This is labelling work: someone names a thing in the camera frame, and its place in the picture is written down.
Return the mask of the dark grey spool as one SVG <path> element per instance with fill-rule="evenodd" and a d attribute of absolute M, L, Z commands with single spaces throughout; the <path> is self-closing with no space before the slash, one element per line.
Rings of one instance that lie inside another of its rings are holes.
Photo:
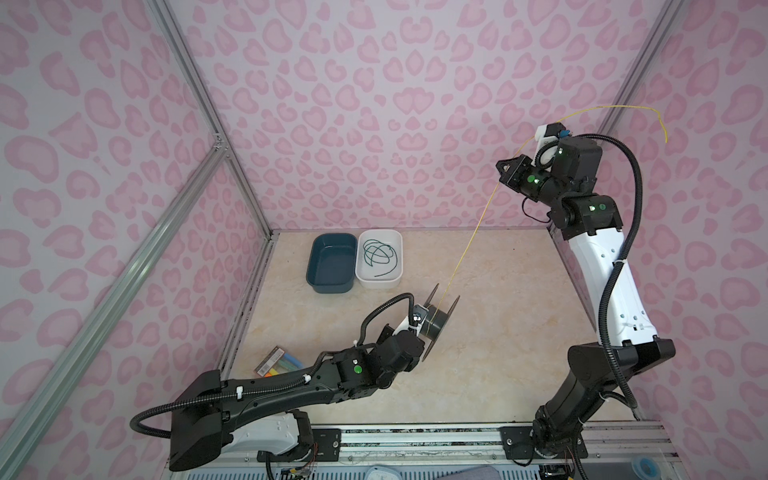
<path fill-rule="evenodd" d="M 438 287 L 439 285 L 436 284 L 427 299 L 419 305 L 423 311 L 419 335 L 425 341 L 425 350 L 421 356 L 422 360 L 428 358 L 460 300 L 460 297 L 457 296 L 450 307 L 447 310 L 443 310 L 439 305 L 432 302 Z"/>

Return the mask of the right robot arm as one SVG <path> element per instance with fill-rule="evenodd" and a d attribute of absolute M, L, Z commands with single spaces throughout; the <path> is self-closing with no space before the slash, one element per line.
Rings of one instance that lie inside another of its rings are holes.
<path fill-rule="evenodd" d="M 616 202 L 594 190 L 603 143 L 615 146 L 632 171 L 635 200 L 629 225 Z M 652 324 L 628 261 L 642 217 L 640 165 L 629 147 L 613 137 L 564 133 L 535 157 L 499 160 L 496 169 L 500 184 L 548 207 L 552 226 L 582 271 L 595 314 L 596 341 L 569 348 L 568 375 L 538 408 L 530 433 L 534 454 L 574 454 L 584 425 L 607 399 L 636 410 L 630 379 L 676 354 L 673 341 L 660 337 Z"/>

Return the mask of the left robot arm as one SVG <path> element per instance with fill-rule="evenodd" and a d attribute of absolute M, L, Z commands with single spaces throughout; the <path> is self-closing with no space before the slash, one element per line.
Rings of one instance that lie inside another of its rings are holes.
<path fill-rule="evenodd" d="M 318 365 L 259 379 L 222 380 L 218 370 L 200 374 L 177 398 L 172 412 L 172 471 L 201 467 L 218 458 L 234 432 L 251 422 L 310 405 L 368 397 L 412 371 L 425 343 L 409 330 L 381 342 L 333 353 Z"/>

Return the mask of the white plastic bin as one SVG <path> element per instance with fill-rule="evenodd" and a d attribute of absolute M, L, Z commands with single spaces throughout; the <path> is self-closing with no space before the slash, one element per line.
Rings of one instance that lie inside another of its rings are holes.
<path fill-rule="evenodd" d="M 404 270 L 403 237 L 392 229 L 371 229 L 358 237 L 355 275 L 366 289 L 393 289 Z"/>

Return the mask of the dark teal plastic bin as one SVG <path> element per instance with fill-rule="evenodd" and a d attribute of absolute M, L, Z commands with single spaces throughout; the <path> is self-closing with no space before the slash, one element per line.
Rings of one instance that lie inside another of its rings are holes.
<path fill-rule="evenodd" d="M 343 294 L 355 280 L 357 238 L 350 233 L 324 233 L 312 244 L 306 281 L 318 294 Z"/>

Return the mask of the pack of highlighter markers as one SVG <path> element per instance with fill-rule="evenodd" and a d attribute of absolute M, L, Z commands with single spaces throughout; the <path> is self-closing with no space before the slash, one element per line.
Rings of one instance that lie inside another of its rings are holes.
<path fill-rule="evenodd" d="M 271 352 L 258 364 L 254 373 L 258 378 L 268 378 L 303 369 L 302 363 L 280 346 Z"/>

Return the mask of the blue tape roll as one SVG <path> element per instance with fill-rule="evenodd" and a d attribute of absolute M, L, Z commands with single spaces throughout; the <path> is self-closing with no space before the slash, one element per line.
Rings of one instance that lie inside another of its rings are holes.
<path fill-rule="evenodd" d="M 661 467 L 650 457 L 637 456 L 631 461 L 632 471 L 640 480 L 660 480 Z"/>

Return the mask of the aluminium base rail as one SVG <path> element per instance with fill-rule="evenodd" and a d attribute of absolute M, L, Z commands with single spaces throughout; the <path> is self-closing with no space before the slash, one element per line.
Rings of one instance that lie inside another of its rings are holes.
<path fill-rule="evenodd" d="M 661 479 L 685 479 L 681 457 L 654 421 L 597 421 L 575 449 L 540 456 L 522 423 L 322 425 L 311 465 L 272 465 L 277 479 L 638 479 L 634 457 L 654 459 Z"/>

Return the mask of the diagonal aluminium frame bar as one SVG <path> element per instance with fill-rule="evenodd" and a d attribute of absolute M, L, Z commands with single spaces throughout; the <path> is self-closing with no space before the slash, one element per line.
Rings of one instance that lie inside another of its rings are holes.
<path fill-rule="evenodd" d="M 226 144 L 211 148 L 11 424 L 1 441 L 3 479 L 16 478 L 27 464 L 221 167 L 228 150 Z"/>

